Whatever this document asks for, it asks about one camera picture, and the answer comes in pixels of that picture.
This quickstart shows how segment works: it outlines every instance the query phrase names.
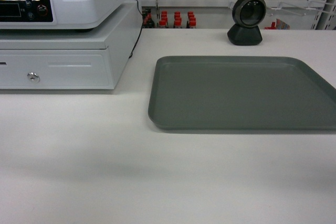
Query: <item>drawer lock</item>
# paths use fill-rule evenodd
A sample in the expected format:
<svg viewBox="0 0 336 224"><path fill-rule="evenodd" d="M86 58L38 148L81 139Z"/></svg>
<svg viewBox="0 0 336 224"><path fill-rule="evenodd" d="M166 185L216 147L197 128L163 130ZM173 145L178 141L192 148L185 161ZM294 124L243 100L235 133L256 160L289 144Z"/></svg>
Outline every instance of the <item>drawer lock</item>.
<svg viewBox="0 0 336 224"><path fill-rule="evenodd" d="M40 81L40 76L38 76L38 74L33 72L29 73L27 77L31 82L38 83Z"/></svg>

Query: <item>gray tray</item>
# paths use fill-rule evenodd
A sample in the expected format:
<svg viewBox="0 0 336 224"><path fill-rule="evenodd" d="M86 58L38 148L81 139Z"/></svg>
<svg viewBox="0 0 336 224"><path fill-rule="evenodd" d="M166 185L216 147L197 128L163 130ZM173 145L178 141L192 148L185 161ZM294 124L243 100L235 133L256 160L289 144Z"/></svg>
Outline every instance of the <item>gray tray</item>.
<svg viewBox="0 0 336 224"><path fill-rule="evenodd" d="M167 56L148 115L164 130L336 130L336 89L288 57Z"/></svg>

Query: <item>cash register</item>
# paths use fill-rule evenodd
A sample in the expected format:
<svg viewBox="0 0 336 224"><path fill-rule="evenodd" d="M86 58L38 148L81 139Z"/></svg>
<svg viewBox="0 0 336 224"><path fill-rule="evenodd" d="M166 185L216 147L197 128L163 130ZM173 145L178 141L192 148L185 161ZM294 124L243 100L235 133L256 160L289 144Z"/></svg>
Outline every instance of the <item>cash register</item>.
<svg viewBox="0 0 336 224"><path fill-rule="evenodd" d="M114 89L140 8L136 0L0 0L0 89Z"/></svg>

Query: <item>display screen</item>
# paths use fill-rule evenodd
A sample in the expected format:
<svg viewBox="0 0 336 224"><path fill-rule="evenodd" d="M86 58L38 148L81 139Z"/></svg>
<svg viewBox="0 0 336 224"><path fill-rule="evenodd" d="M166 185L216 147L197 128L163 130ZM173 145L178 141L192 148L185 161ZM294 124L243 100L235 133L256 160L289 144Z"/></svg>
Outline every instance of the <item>display screen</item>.
<svg viewBox="0 0 336 224"><path fill-rule="evenodd" d="M19 4L0 4L0 17L21 17Z"/></svg>

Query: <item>white counter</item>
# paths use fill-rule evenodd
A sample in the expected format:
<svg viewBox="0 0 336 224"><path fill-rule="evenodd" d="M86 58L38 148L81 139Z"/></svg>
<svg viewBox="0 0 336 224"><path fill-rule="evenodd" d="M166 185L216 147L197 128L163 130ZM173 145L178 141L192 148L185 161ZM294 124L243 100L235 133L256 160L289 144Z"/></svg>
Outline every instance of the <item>white counter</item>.
<svg viewBox="0 0 336 224"><path fill-rule="evenodd" d="M0 91L0 223L336 223L336 135L170 134L156 60L288 56L336 87L335 31L145 29L115 90Z"/></svg>

